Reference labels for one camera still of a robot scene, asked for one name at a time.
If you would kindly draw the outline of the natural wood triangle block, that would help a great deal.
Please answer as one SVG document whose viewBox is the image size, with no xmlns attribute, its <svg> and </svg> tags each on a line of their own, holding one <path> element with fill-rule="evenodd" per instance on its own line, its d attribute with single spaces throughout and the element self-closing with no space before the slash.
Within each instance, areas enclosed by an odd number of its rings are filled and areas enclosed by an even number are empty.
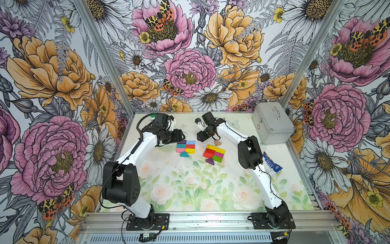
<svg viewBox="0 0 390 244">
<path fill-rule="evenodd" d="M 214 144 L 215 144 L 215 146 L 220 146 L 220 145 L 222 145 L 222 143 L 221 143 L 220 141 L 217 141 L 217 140 L 214 140 Z"/>
</svg>

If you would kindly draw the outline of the yellow block long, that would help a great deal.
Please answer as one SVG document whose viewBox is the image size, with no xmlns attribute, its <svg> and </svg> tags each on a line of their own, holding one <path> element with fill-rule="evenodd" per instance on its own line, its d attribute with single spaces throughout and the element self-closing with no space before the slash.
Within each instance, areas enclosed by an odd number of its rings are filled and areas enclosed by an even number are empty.
<svg viewBox="0 0 390 244">
<path fill-rule="evenodd" d="M 213 150 L 213 151 L 216 151 L 217 147 L 214 146 L 214 145 L 207 145 L 207 148 L 210 149 L 210 150 Z"/>
</svg>

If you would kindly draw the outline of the magenta block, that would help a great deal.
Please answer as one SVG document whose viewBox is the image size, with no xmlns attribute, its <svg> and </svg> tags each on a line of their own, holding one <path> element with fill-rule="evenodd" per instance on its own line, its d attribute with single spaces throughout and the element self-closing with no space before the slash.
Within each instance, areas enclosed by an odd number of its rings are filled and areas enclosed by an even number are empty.
<svg viewBox="0 0 390 244">
<path fill-rule="evenodd" d="M 223 157 L 224 157 L 224 154 L 219 153 L 219 152 L 215 152 L 215 153 L 214 153 L 214 156 L 223 158 Z"/>
</svg>

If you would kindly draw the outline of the green block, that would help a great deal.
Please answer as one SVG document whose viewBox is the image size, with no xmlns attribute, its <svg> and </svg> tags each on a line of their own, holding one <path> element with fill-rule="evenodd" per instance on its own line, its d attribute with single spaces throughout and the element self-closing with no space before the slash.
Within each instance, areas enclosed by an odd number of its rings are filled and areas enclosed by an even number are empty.
<svg viewBox="0 0 390 244">
<path fill-rule="evenodd" d="M 214 155 L 214 156 L 212 157 L 212 159 L 213 159 L 213 161 L 216 161 L 216 162 L 218 162 L 218 163 L 222 163 L 222 158 L 219 157 L 219 156 Z"/>
</svg>

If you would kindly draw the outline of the purple triangle block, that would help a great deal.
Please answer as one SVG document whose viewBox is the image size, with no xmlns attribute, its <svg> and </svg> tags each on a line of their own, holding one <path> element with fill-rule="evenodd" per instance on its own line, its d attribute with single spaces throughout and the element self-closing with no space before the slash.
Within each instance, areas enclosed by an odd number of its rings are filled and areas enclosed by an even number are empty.
<svg viewBox="0 0 390 244">
<path fill-rule="evenodd" d="M 206 162 L 209 163 L 209 164 L 211 164 L 211 165 L 215 165 L 215 162 L 214 162 L 214 160 L 213 160 L 212 158 L 208 158 L 208 159 L 206 160 Z"/>
</svg>

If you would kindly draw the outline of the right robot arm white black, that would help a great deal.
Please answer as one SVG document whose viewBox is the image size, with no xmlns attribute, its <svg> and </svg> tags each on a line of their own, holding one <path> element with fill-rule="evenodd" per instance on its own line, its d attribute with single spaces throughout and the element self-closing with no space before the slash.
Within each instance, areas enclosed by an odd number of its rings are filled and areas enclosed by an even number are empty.
<svg viewBox="0 0 390 244">
<path fill-rule="evenodd" d="M 292 214 L 284 200 L 275 192 L 271 176 L 265 170 L 258 139 L 231 128 L 225 119 L 215 118 L 211 112 L 203 114 L 201 118 L 196 118 L 195 123 L 200 128 L 200 132 L 197 133 L 198 141 L 204 142 L 218 136 L 226 138 L 237 147 L 238 162 L 252 175 L 265 203 L 266 217 L 258 220 L 258 223 L 265 224 L 271 229 L 293 230 L 296 226 Z"/>
</svg>

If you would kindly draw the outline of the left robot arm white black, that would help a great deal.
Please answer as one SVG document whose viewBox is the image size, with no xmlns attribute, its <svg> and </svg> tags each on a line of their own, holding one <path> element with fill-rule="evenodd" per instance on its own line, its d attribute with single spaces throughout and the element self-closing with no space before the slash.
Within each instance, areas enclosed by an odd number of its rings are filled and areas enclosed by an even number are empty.
<svg viewBox="0 0 390 244">
<path fill-rule="evenodd" d="M 128 210 L 137 227 L 149 229 L 154 225 L 154 207 L 140 196 L 137 166 L 153 148 L 185 140 L 175 123 L 174 117 L 165 113 L 143 116 L 136 125 L 138 141 L 117 161 L 104 166 L 101 198 Z"/>
</svg>

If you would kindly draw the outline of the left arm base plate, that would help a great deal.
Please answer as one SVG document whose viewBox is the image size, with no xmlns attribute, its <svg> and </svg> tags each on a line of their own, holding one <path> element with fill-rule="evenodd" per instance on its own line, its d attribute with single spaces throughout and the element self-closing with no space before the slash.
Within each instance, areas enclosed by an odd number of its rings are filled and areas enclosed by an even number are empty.
<svg viewBox="0 0 390 244">
<path fill-rule="evenodd" d="M 153 217 L 149 216 L 147 219 L 141 219 L 130 216 L 127 220 L 127 231 L 142 231 L 142 230 L 167 230 L 169 227 L 170 214 L 157 213 Z"/>
</svg>

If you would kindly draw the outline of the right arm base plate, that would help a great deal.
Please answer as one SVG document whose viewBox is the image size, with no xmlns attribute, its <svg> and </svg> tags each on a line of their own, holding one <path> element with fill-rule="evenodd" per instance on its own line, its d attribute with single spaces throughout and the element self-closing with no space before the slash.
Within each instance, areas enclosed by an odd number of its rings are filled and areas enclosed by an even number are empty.
<svg viewBox="0 0 390 244">
<path fill-rule="evenodd" d="M 254 229 L 271 229 L 271 230 L 282 230 L 282 229 L 295 229 L 296 225 L 292 214 L 289 213 L 286 217 L 277 218 L 273 213 L 267 212 L 253 212 L 247 219 L 253 224 Z"/>
</svg>

